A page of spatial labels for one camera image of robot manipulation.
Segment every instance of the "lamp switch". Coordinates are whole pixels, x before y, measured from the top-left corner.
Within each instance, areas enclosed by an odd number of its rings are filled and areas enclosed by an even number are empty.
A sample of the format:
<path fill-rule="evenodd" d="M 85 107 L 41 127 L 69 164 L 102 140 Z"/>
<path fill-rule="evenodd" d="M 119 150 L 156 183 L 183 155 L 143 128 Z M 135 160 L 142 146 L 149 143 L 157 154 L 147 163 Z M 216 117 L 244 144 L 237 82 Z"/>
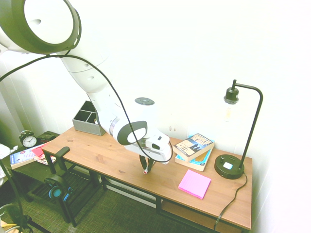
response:
<path fill-rule="evenodd" d="M 224 167 L 227 168 L 227 169 L 229 169 L 229 170 L 231 170 L 232 167 L 233 167 L 233 165 L 230 164 L 230 163 L 225 162 Z"/>

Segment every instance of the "sticky note pad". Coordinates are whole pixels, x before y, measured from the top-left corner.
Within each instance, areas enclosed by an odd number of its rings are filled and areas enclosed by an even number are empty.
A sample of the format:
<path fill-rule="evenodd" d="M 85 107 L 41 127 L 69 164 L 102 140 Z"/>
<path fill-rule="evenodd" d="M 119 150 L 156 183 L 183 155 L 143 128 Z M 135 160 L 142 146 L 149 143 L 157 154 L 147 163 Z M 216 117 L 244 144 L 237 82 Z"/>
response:
<path fill-rule="evenodd" d="M 178 188 L 197 198 L 203 199 L 211 179 L 199 173 L 188 170 Z"/>

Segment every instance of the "book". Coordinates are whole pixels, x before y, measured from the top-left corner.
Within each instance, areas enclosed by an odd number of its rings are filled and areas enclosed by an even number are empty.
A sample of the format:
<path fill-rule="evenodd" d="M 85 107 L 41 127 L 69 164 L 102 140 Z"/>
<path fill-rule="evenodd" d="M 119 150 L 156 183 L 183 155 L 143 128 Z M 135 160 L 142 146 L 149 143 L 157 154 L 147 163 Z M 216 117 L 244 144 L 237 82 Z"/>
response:
<path fill-rule="evenodd" d="M 198 171 L 204 171 L 207 161 L 209 159 L 209 156 L 212 153 L 212 150 L 213 148 L 208 150 L 207 153 L 203 153 L 199 155 L 198 157 L 190 160 L 189 162 L 186 162 L 180 155 L 176 155 L 175 162 L 181 165 L 184 165 L 184 166 L 191 167 Z"/>
<path fill-rule="evenodd" d="M 32 150 L 34 148 L 39 147 L 39 146 L 28 148 L 28 149 L 23 150 L 21 152 L 11 154 L 10 155 L 11 168 L 15 169 L 15 168 L 18 168 L 20 166 L 24 166 L 26 164 L 33 162 L 35 154 L 32 152 Z"/>
<path fill-rule="evenodd" d="M 197 133 L 173 146 L 173 151 L 186 162 L 198 157 L 214 147 L 214 141 Z"/>
<path fill-rule="evenodd" d="M 34 160 L 45 165 L 49 165 L 49 164 L 48 164 L 47 159 L 45 158 L 45 154 L 43 153 L 42 147 L 44 147 L 47 143 L 42 144 L 41 146 L 32 150 L 32 152 L 35 154 Z M 55 163 L 56 157 L 51 155 L 51 161 L 52 163 Z"/>
<path fill-rule="evenodd" d="M 178 189 L 203 199 L 211 179 L 188 169 Z"/>

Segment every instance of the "clock face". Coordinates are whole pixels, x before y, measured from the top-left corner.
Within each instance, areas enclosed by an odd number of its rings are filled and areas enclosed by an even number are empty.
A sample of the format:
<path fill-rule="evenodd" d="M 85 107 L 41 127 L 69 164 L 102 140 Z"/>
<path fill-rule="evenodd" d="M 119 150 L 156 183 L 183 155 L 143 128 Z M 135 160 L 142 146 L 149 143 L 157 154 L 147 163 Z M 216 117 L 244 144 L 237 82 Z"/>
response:
<path fill-rule="evenodd" d="M 37 143 L 37 139 L 34 136 L 27 136 L 23 139 L 24 147 L 33 147 Z"/>

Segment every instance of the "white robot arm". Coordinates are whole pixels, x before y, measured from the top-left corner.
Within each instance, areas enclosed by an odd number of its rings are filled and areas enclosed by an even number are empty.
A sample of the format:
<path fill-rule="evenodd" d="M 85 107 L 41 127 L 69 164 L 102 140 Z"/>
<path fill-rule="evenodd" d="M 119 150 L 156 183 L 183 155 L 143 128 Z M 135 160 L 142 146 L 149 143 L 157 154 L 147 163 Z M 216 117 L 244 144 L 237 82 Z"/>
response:
<path fill-rule="evenodd" d="M 128 150 L 149 157 L 152 163 L 168 163 L 172 153 L 169 137 L 156 127 L 155 102 L 137 98 L 127 116 L 122 102 L 113 101 L 109 93 L 115 90 L 103 74 L 109 57 L 100 54 L 83 34 L 78 12 L 68 0 L 1 0 L 0 55 L 6 50 L 56 53 L 88 94 L 98 122 L 107 133 Z M 152 165 L 147 167 L 140 160 L 146 174 Z"/>

